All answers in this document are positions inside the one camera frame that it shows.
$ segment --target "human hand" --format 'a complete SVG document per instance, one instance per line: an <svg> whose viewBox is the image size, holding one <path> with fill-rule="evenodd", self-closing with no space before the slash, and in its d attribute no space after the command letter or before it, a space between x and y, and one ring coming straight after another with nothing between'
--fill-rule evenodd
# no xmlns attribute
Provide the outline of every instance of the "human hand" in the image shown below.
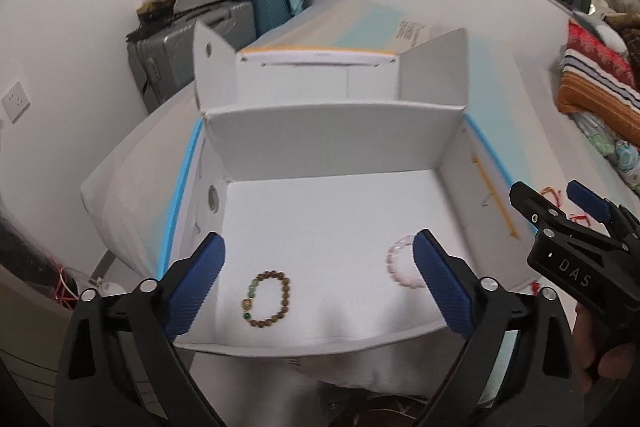
<svg viewBox="0 0 640 427"><path fill-rule="evenodd" d="M574 350L580 367L580 383L582 391L587 393L593 381L585 371L596 359L596 346L592 338L593 317L590 312L578 304L575 307L577 317L574 326ZM598 364L598 374L609 380L623 380L629 374L636 357L634 344L623 344L607 351Z"/></svg>

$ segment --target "open box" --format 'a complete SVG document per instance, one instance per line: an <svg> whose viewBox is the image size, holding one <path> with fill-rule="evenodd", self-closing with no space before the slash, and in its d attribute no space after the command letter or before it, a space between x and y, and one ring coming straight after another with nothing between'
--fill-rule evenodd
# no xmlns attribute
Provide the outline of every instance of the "open box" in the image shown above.
<svg viewBox="0 0 640 427"><path fill-rule="evenodd" d="M298 80L284 74L284 82L270 87L267 79L253 90L249 83L259 76L238 74L235 51L206 26L196 27L203 123L178 184L161 270L188 257L210 231L225 239L226 261L179 346L298 357L437 330L444 320L429 291L398 285L385 262L389 247L422 229L507 288L530 279L524 263L530 241L522 240L532 237L527 224L505 216L500 198L483 201L490 178L500 174L463 120L468 46L466 30L457 30L401 55L329 53L327 60L324 51L321 64L295 65ZM384 74L376 71L382 64ZM305 67L313 68L314 89L303 88L311 82ZM329 85L321 84L318 68L328 69ZM358 89L350 89L352 78ZM386 100L382 85L392 86ZM508 189L502 185L499 190ZM485 216L480 220L476 206ZM415 270L406 250L399 268ZM271 328L252 328L241 301L265 270L290 278L290 309ZM270 317L279 302L279 285L261 283L252 315Z"/></svg>

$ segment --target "electrical outlet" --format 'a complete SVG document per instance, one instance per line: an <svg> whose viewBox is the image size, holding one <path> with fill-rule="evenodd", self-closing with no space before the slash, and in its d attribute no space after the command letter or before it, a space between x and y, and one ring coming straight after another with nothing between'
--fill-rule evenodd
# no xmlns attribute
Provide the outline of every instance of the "electrical outlet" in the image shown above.
<svg viewBox="0 0 640 427"><path fill-rule="evenodd" d="M20 82L14 84L14 87L9 89L7 94L2 97L2 105L4 105L4 110L11 123L15 123L31 105Z"/></svg>

